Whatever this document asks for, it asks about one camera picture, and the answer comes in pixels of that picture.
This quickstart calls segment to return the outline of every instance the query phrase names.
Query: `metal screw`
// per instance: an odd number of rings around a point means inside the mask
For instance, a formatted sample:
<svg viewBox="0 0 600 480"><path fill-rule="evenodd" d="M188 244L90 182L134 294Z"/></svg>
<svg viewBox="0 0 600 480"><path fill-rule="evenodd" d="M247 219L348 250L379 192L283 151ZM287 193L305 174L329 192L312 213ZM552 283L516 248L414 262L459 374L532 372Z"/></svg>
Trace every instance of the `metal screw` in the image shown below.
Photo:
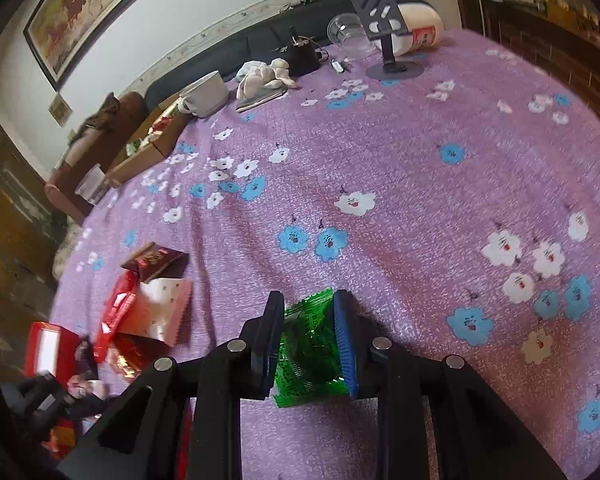
<svg viewBox="0 0 600 480"><path fill-rule="evenodd" d="M226 344L226 347L229 349L229 352L242 352L247 348L247 343L242 339L233 339Z"/></svg>
<svg viewBox="0 0 600 480"><path fill-rule="evenodd" d="M445 359L445 363L449 368L455 368L459 370L464 366L464 359L462 359L459 355L449 355Z"/></svg>
<svg viewBox="0 0 600 480"><path fill-rule="evenodd" d="M376 350L388 350L391 348L391 340L385 337L376 337L371 344Z"/></svg>
<svg viewBox="0 0 600 480"><path fill-rule="evenodd" d="M154 363L154 368L159 372L164 372L171 368L171 365L173 365L171 359L169 359L168 357L161 357Z"/></svg>

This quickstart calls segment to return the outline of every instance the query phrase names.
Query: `cardboard box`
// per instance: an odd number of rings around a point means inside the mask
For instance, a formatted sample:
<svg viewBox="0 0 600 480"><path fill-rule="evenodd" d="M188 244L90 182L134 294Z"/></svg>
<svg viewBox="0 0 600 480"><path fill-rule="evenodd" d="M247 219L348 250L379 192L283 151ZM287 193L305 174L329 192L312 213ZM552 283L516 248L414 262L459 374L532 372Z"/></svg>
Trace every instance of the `cardboard box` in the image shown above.
<svg viewBox="0 0 600 480"><path fill-rule="evenodd" d="M174 94L168 99L161 102L148 117L138 126L138 129L130 137L128 142L136 139L143 139L149 131L149 128L160 115L169 108L178 98L178 94ZM120 187L127 180L132 179L137 174L148 170L158 162L164 160L171 155L178 138L184 127L189 124L189 121L194 117L191 114L181 114L176 112L173 121L167 125L162 132L162 135L154 140L151 144L143 146L131 155L129 158L122 160L107 172L107 178L110 180L113 187Z"/></svg>

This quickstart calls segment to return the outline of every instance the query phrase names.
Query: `white wall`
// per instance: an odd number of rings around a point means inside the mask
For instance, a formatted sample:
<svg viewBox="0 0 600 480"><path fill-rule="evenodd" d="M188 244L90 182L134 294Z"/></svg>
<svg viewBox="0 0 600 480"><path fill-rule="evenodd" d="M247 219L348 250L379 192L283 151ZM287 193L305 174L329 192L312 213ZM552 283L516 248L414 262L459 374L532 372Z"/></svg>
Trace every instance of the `white wall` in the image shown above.
<svg viewBox="0 0 600 480"><path fill-rule="evenodd" d="M11 21L11 32L3 34L10 41L2 42L8 46L0 69L0 123L46 177L66 148L69 129L97 110L108 92L119 94L200 30L262 0L213 0L212 7L205 0L136 0L91 46L62 87L74 110L64 128L48 112L55 92L22 33L38 1L27 0Z"/></svg>

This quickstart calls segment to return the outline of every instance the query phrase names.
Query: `label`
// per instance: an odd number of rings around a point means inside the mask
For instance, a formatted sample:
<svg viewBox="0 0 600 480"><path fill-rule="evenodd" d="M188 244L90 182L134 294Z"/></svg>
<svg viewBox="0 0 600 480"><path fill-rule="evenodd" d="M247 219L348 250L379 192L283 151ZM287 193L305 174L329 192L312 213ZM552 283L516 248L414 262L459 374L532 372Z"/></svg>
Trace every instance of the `label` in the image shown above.
<svg viewBox="0 0 600 480"><path fill-rule="evenodd" d="M431 46L436 41L436 27L414 28L411 35L413 36L413 44L409 52Z"/></svg>

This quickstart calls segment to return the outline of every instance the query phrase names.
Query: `white container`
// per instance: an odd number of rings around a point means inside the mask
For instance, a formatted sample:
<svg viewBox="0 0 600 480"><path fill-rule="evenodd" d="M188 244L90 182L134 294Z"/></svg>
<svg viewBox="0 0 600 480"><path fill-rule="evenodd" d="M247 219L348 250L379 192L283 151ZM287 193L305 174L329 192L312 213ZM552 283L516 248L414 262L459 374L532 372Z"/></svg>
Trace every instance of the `white container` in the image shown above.
<svg viewBox="0 0 600 480"><path fill-rule="evenodd" d="M402 56L440 42L445 27L433 7L426 4L399 4L398 8L411 34L408 36L392 34L394 56ZM380 41L374 43L380 48Z"/></svg>

